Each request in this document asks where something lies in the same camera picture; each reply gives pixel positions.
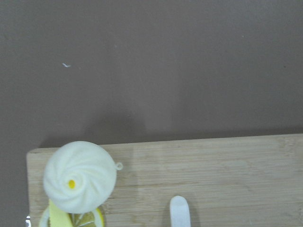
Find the white toy steamed bun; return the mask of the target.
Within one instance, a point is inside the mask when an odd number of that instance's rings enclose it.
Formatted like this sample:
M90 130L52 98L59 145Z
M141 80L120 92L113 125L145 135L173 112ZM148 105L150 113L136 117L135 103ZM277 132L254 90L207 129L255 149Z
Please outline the white toy steamed bun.
M101 146L75 141L59 149L48 160L43 185L47 197L67 213L87 213L102 205L112 194L117 172L115 162Z

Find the upper lemon slice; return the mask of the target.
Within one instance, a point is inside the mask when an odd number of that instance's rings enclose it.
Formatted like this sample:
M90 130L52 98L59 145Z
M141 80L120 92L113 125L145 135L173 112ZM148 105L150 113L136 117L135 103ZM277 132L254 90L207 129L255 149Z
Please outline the upper lemon slice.
M83 214L71 214L68 213L73 227L104 227L104 218L101 211L96 208L91 212ZM50 227L50 215L49 208L47 207L42 217L40 218L39 227Z

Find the white ceramic spoon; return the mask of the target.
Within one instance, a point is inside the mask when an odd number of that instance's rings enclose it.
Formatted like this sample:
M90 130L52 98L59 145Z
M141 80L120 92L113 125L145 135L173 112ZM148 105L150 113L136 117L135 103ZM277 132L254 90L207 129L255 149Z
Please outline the white ceramic spoon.
M172 227L190 227L190 211L187 200L182 196L174 196L169 204Z

